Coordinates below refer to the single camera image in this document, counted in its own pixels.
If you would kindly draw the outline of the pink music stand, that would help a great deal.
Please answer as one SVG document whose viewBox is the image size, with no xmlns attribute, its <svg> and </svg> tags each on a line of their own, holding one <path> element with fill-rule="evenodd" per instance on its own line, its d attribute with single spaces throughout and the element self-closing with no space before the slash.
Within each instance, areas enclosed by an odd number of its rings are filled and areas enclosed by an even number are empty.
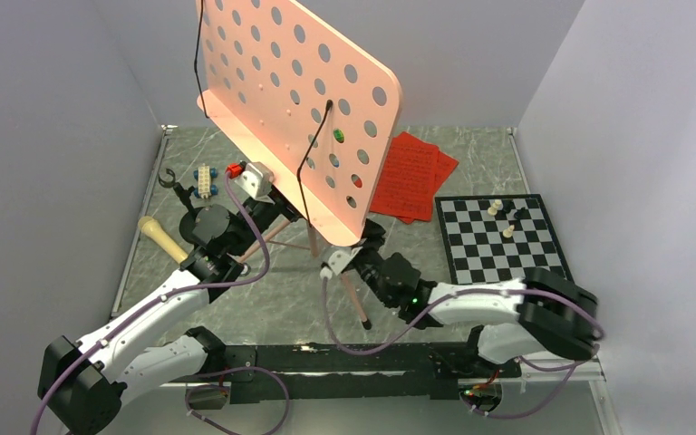
<svg viewBox="0 0 696 435">
<path fill-rule="evenodd" d="M 296 1 L 199 1 L 196 11 L 199 108 L 274 173 L 328 244 L 356 244 L 401 112 L 396 75 Z"/>
</svg>

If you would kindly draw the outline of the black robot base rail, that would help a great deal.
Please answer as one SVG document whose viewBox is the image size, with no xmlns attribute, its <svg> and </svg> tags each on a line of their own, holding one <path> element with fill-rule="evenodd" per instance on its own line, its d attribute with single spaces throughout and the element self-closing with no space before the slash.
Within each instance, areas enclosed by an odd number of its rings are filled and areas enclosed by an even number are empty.
<svg viewBox="0 0 696 435">
<path fill-rule="evenodd" d="M 220 375 L 223 369 L 232 372 Z M 211 362 L 181 382 L 228 384 L 233 404 L 294 400 L 426 396 L 456 400 L 459 389 L 490 377 L 519 378 L 517 362 L 489 369 L 466 343 L 397 343 L 370 356 L 353 356 L 332 344 L 229 345 L 224 363 Z"/>
</svg>

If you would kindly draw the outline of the red sheet music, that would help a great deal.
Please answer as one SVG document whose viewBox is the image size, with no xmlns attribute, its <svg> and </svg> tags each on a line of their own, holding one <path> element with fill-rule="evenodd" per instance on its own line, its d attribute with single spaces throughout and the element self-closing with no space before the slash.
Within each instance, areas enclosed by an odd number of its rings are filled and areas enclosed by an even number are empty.
<svg viewBox="0 0 696 435">
<path fill-rule="evenodd" d="M 440 150 L 403 131 L 391 141 L 370 211 L 430 221 Z"/>
<path fill-rule="evenodd" d="M 432 188 L 432 192 L 429 195 L 429 207 L 426 216 L 424 218 L 419 218 L 419 221 L 428 222 L 431 220 L 433 213 L 433 197 L 440 190 L 440 188 L 449 178 L 449 176 L 458 167 L 458 165 L 459 162 L 456 159 L 453 159 L 450 155 L 442 151 L 439 151 L 437 168 L 434 177 L 434 185 Z"/>
</svg>

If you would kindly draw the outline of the cream toy microphone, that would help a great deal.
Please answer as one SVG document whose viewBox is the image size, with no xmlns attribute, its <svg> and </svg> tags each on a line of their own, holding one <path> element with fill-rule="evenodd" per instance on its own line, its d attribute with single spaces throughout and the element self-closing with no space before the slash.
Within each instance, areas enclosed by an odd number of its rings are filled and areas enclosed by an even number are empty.
<svg viewBox="0 0 696 435">
<path fill-rule="evenodd" d="M 143 216 L 138 221 L 141 234 L 150 238 L 176 263 L 181 264 L 188 259 L 188 253 L 162 228 L 157 219 L 151 216 Z"/>
</svg>

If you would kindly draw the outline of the black microphone stand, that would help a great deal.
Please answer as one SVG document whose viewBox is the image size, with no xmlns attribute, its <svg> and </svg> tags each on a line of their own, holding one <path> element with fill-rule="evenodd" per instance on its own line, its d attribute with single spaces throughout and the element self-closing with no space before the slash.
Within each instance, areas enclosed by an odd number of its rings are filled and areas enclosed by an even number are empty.
<svg viewBox="0 0 696 435">
<path fill-rule="evenodd" d="M 166 178 L 158 175 L 158 182 L 163 188 L 172 189 L 187 212 L 179 222 L 179 234 L 192 245 L 207 247 L 218 237 L 218 217 L 213 208 L 196 208 L 192 204 L 193 187 L 185 189 L 177 182 L 175 172 L 166 168 Z"/>
</svg>

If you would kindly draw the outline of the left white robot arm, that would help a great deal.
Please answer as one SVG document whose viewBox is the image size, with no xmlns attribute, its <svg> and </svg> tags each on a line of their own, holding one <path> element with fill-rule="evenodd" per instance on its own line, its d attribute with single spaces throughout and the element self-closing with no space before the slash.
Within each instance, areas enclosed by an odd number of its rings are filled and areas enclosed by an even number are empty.
<svg viewBox="0 0 696 435">
<path fill-rule="evenodd" d="M 50 410 L 72 434 L 97 434 L 124 405 L 165 382 L 196 374 L 200 380 L 217 378 L 224 368 L 225 345 L 203 327 L 194 327 L 161 347 L 154 342 L 172 326 L 204 308 L 227 290 L 250 285 L 269 270 L 243 277 L 236 257 L 253 245 L 265 245 L 263 230 L 287 211 L 273 202 L 247 198 L 231 200 L 232 213 L 219 205 L 192 208 L 181 220 L 182 236 L 192 244 L 186 252 L 154 218 L 144 216 L 138 226 L 178 263 L 178 269 L 149 295 L 116 318 L 71 340 L 62 335 L 43 354 L 37 395 L 41 401 L 31 433 L 45 410 Z"/>
</svg>

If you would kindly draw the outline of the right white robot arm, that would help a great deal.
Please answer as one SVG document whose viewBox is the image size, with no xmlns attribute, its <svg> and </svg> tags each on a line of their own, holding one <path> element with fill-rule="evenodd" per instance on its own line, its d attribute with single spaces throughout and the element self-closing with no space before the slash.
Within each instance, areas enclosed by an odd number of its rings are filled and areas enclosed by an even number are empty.
<svg viewBox="0 0 696 435">
<path fill-rule="evenodd" d="M 403 255 L 380 255 L 384 236 L 383 227 L 368 221 L 357 244 L 339 246 L 326 257 L 321 276 L 353 270 L 407 329 L 474 323 L 477 341 L 463 361 L 475 376 L 537 352 L 587 361 L 605 337 L 596 319 L 597 297 L 552 271 L 532 267 L 494 284 L 426 280 Z"/>
</svg>

